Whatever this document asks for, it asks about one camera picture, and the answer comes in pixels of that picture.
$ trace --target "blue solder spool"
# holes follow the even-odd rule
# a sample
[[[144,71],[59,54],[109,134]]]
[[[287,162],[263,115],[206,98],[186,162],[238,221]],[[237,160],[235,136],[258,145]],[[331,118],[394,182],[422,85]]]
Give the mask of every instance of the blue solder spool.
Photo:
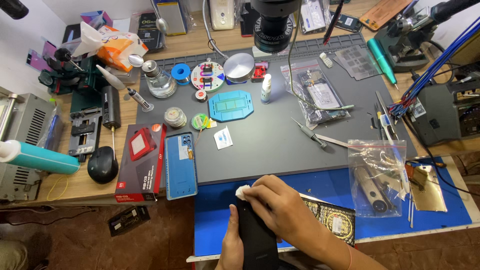
[[[176,64],[172,68],[172,77],[177,80],[181,86],[187,85],[190,82],[190,67],[187,64]]]

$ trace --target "blue cable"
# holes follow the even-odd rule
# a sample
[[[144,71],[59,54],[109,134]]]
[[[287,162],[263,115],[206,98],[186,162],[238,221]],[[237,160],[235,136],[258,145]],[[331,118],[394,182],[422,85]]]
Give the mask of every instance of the blue cable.
[[[437,71],[450,59],[450,57],[467,41],[469,40],[479,29],[480,24],[475,25],[480,20],[478,17],[469,27],[467,27],[453,42],[448,46],[448,48],[443,52],[443,54],[437,58],[433,64],[420,76],[415,82],[408,88],[408,90],[402,95],[402,102],[411,100],[417,97],[418,93],[423,89],[425,84],[435,76]],[[391,105],[392,110],[390,113],[396,117],[402,117],[407,110],[403,108],[403,103],[396,103]]]

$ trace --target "computer mouse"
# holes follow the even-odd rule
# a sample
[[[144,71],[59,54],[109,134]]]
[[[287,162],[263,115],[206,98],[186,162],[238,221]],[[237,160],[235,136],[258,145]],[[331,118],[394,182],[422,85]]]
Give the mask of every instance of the computer mouse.
[[[88,175],[99,184],[112,181],[119,172],[119,164],[110,146],[97,148],[88,159]]]

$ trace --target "floor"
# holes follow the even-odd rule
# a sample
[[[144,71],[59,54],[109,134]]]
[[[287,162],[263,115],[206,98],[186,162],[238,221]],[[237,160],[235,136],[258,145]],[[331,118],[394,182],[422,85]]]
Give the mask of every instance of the floor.
[[[469,186],[480,192],[480,185]],[[125,206],[100,207],[72,220],[49,226],[0,225],[1,239],[24,241],[34,266],[43,258],[49,270],[190,270],[193,253],[193,199],[160,199],[149,207],[151,220],[111,237],[107,220]],[[59,209],[36,214],[0,212],[0,220],[48,222],[85,209]],[[359,244],[360,251],[390,270],[480,269],[480,228]]]

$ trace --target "finger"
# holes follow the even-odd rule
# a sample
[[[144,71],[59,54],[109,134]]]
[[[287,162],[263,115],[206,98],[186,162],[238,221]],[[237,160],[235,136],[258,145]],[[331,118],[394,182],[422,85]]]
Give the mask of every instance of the finger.
[[[228,220],[227,233],[225,236],[229,235],[231,237],[239,236],[239,213],[237,207],[231,204],[230,206],[230,218]]]
[[[252,205],[253,211],[265,222],[268,228],[273,230],[272,212],[263,205],[257,198],[246,195],[245,199]]]
[[[243,194],[250,197],[258,197],[272,208],[278,205],[278,201],[280,200],[280,196],[277,193],[264,185],[246,188],[243,190]]]
[[[279,195],[282,194],[282,191],[285,190],[286,187],[288,187],[288,185],[283,182],[282,179],[274,176],[273,174],[260,177],[253,183],[252,187],[259,185],[264,185]]]

